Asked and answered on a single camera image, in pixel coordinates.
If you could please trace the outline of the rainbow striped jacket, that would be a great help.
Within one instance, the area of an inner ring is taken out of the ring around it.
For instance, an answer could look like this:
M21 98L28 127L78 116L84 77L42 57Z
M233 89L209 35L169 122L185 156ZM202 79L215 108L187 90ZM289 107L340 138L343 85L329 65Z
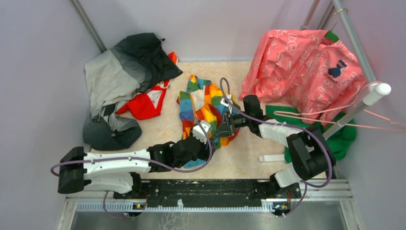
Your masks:
M223 93L210 80L200 79L195 75L189 77L187 88L180 91L177 103L180 106L179 118L182 123L182 138L190 135L196 120L210 123L211 136L222 122L223 112L228 107L221 104Z

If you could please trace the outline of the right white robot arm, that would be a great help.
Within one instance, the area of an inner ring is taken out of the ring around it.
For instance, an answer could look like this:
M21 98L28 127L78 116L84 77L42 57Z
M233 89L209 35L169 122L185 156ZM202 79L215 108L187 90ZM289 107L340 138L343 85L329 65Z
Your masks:
M284 145L289 150L291 163L270 176L270 193L274 197L283 197L290 185L321 173L327 173L324 185L330 182L336 160L319 128L303 128L267 117L255 95L244 97L243 104L245 110L234 115L232 103L226 102L230 110L224 112L222 123L213 137L230 137L237 129L248 127L253 134Z

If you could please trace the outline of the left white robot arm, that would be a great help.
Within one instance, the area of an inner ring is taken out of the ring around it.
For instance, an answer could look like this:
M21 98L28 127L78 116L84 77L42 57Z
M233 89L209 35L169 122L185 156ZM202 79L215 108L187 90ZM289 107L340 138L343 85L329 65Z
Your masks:
M83 147L74 147L51 168L51 173L58 177L60 194L110 190L138 198L144 191L141 174L191 173L191 169L185 168L187 163L196 160L208 163L215 150L213 139L202 142L193 136L113 155L85 152Z

